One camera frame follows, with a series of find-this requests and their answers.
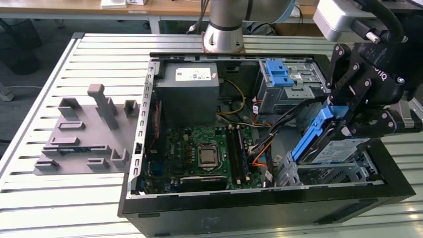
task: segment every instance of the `metal case frame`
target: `metal case frame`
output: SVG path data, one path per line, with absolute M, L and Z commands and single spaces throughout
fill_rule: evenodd
M 310 57 L 318 63 L 326 78 L 330 61 L 322 55 L 282 54 L 222 54 L 235 60 L 263 59 L 266 57 Z M 217 59 L 211 54 L 151 54 L 152 65 L 160 59 L 193 61 Z M 140 108 L 140 121 L 146 130 L 150 95 L 155 67 L 148 68 L 146 77 L 146 95 Z M 219 233 L 227 231 L 267 229 L 314 224 L 341 223 L 373 208 L 402 201 L 415 192 L 397 166 L 397 163 L 381 140 L 367 147 L 367 153 L 383 176 L 385 184 L 353 187 L 318 187 L 310 189 L 275 188 L 251 193 L 217 193 L 201 196 L 160 195 L 152 198 L 134 199 L 128 195 L 131 181 L 140 172 L 142 155 L 131 160 L 130 171 L 124 175 L 124 186 L 119 203 L 119 216 L 130 222 L 146 237 Z

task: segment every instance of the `motherboard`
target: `motherboard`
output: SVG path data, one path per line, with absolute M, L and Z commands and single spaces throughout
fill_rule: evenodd
M 262 187 L 262 175 L 251 167 L 249 127 L 170 128 L 164 160 L 151 162 L 148 193 L 217 191 Z

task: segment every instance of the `slotted aluminum table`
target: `slotted aluminum table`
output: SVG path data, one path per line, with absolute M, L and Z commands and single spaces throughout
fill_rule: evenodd
M 123 174 L 35 176 L 34 164 L 59 117 L 63 96 L 94 104 L 91 83 L 120 104 L 139 102 L 150 52 L 201 52 L 202 39 L 186 35 L 86 34 L 72 39 L 39 98 L 0 160 L 0 237 L 139 238 L 116 216 Z M 246 37 L 249 53 L 333 53 L 323 38 Z M 385 139 L 417 196 L 377 208 L 343 224 L 211 234 L 215 237 L 422 237 L 423 134 Z

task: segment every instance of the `blue drive bay latch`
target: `blue drive bay latch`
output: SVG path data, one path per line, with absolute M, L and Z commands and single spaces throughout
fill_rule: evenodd
M 281 59 L 267 59 L 266 68 L 274 87 L 293 87 L 295 85 L 295 82 L 290 77 L 290 69 L 286 67 Z

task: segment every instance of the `desk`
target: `desk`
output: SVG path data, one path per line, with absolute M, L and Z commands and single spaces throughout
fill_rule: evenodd
M 148 0 L 147 5 L 102 9 L 102 0 L 0 0 L 0 17 L 34 19 L 148 20 L 152 34 L 160 34 L 159 21 L 197 21 L 201 2 L 195 0 Z M 314 23 L 317 7 L 302 6 L 305 23 Z M 291 17 L 287 22 L 298 23 Z
M 325 54 L 333 44 L 319 37 L 246 36 L 249 53 Z M 116 216 L 123 174 L 35 176 L 34 164 L 50 138 L 66 96 L 94 104 L 91 83 L 106 85 L 116 104 L 142 101 L 150 52 L 201 52 L 201 36 L 86 34 L 72 39 L 28 116 L 0 160 L 2 238 L 142 238 Z M 387 137 L 387 149 L 414 186 L 417 196 L 379 207 L 343 224 L 270 229 L 206 237 L 358 238 L 423 235 L 423 134 Z

